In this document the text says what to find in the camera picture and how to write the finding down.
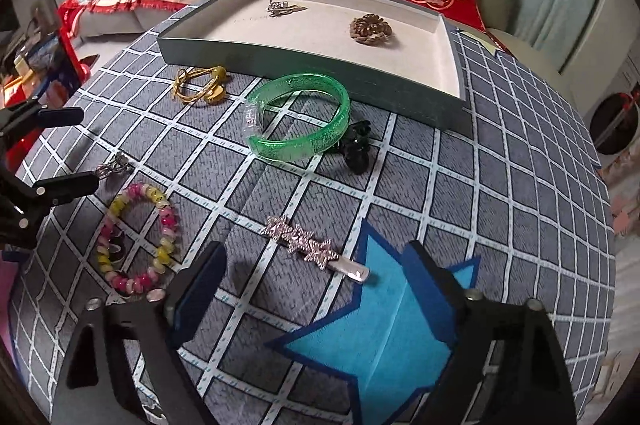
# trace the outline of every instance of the metal bolt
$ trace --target metal bolt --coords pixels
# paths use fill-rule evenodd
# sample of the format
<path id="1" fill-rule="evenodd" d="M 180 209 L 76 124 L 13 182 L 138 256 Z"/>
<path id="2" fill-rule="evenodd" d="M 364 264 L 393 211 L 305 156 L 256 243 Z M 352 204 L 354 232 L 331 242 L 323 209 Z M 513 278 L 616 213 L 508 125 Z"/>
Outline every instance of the metal bolt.
<path id="1" fill-rule="evenodd" d="M 149 293 L 146 294 L 146 299 L 149 302 L 158 302 L 159 300 L 164 299 L 164 296 L 166 295 L 166 292 L 161 289 L 155 289 L 155 290 L 151 290 Z"/>
<path id="2" fill-rule="evenodd" d="M 465 297 L 469 300 L 482 300 L 484 298 L 484 294 L 476 288 L 469 288 L 468 290 L 465 290 Z"/>
<path id="3" fill-rule="evenodd" d="M 538 299 L 529 299 L 527 300 L 527 308 L 533 311 L 542 311 L 545 309 L 545 305 Z"/>
<path id="4" fill-rule="evenodd" d="M 100 306 L 102 306 L 102 301 L 100 299 L 89 299 L 84 305 L 89 311 L 97 310 Z"/>

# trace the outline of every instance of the yellow star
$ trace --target yellow star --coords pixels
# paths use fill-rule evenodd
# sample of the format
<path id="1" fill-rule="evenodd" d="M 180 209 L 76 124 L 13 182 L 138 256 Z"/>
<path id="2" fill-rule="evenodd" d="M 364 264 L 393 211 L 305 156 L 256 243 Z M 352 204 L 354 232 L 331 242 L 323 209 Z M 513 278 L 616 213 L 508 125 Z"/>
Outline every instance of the yellow star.
<path id="1" fill-rule="evenodd" d="M 491 44 L 490 42 L 485 41 L 484 39 L 474 35 L 473 33 L 469 33 L 468 31 L 460 31 L 462 35 L 466 35 L 469 39 L 477 40 L 484 48 L 491 54 L 491 56 L 495 59 L 495 56 L 498 53 L 498 48 L 496 45 Z"/>

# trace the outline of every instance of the silver hair clip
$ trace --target silver hair clip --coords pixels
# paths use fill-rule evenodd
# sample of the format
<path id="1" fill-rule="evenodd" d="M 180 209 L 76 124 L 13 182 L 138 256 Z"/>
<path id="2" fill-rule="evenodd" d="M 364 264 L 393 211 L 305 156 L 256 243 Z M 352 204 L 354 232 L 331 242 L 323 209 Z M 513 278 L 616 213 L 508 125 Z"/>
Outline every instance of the silver hair clip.
<path id="1" fill-rule="evenodd" d="M 285 217 L 270 215 L 261 233 L 287 243 L 289 253 L 304 253 L 305 261 L 315 263 L 321 270 L 329 267 L 359 284 L 363 284 L 369 277 L 369 268 L 337 253 L 333 250 L 330 239 L 320 243 L 313 239 L 313 232 L 304 230 L 300 225 L 291 227 Z"/>
<path id="2" fill-rule="evenodd" d="M 122 151 L 118 151 L 116 156 L 111 158 L 107 163 L 101 163 L 95 170 L 97 177 L 104 180 L 111 174 L 121 174 L 123 172 L 131 172 L 134 169 L 129 163 L 129 159 Z"/>
<path id="3" fill-rule="evenodd" d="M 281 15 L 288 15 L 293 12 L 302 12 L 302 10 L 306 10 L 306 6 L 289 4 L 289 1 L 269 0 L 269 5 L 267 6 L 267 12 L 270 12 L 269 17 L 280 17 Z"/>

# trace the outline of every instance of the checkered tablecloth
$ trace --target checkered tablecloth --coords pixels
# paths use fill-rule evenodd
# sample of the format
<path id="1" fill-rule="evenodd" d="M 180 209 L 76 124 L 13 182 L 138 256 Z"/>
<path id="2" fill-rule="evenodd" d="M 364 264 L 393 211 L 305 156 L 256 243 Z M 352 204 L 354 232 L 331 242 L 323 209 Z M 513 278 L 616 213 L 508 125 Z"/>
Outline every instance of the checkered tablecloth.
<path id="1" fill-rule="evenodd" d="M 84 109 L 84 122 L 47 131 L 19 172 L 32 183 L 92 170 L 117 150 L 136 162 L 131 176 L 112 177 L 95 195 L 56 208 L 17 280 L 10 313 L 19 368 L 47 415 L 85 301 L 117 299 L 97 271 L 98 222 L 113 196 L 140 180 L 167 192 L 179 214 L 175 270 L 211 240 L 228 250 L 228 274 L 196 338 L 180 350 L 220 423 L 350 420 L 343 381 L 263 345 L 343 306 L 351 289 L 348 281 L 291 259 L 258 235 L 271 214 L 332 238 L 346 255 L 366 218 L 398 248 L 411 239 L 424 242 L 442 266 L 481 256 L 478 288 L 487 297 L 522 303 L 533 296 L 545 304 L 581 412 L 607 343 L 613 233 L 607 190 L 594 172 L 593 144 L 562 98 L 514 59 L 457 33 L 466 134 L 353 102 L 353 119 L 372 123 L 367 174 L 354 176 L 334 154 L 268 164 L 249 152 L 241 134 L 243 100 L 261 79 L 233 75 L 228 99 L 216 106 L 184 107 L 170 99 L 177 66 L 162 60 L 156 33 L 174 18 L 97 72 L 71 101 Z M 268 111 L 268 132 L 274 138 L 306 134 L 334 110 L 320 97 L 292 95 Z M 156 213 L 148 204 L 137 205 L 126 212 L 122 228 L 124 269 L 139 271 L 158 244 Z M 127 351 L 147 403 L 155 395 L 145 360 L 137 344 L 127 344 Z M 466 421 L 480 418 L 499 358 L 498 343 Z M 410 421 L 418 404 L 399 421 Z"/>

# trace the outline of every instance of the translucent green bangle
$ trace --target translucent green bangle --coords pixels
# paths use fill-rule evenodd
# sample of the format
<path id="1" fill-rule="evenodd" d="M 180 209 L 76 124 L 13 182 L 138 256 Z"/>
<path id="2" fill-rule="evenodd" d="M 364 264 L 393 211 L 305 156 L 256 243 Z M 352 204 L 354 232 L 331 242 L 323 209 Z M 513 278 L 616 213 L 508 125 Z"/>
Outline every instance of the translucent green bangle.
<path id="1" fill-rule="evenodd" d="M 292 140 L 267 140 L 262 137 L 262 113 L 276 98 L 296 91 L 316 91 L 334 97 L 340 107 L 334 118 L 319 131 Z M 242 132 L 249 147 L 262 158 L 296 161 L 319 154 L 335 145 L 347 130 L 350 101 L 340 82 L 326 75 L 298 73 L 275 79 L 256 89 L 246 99 Z"/>

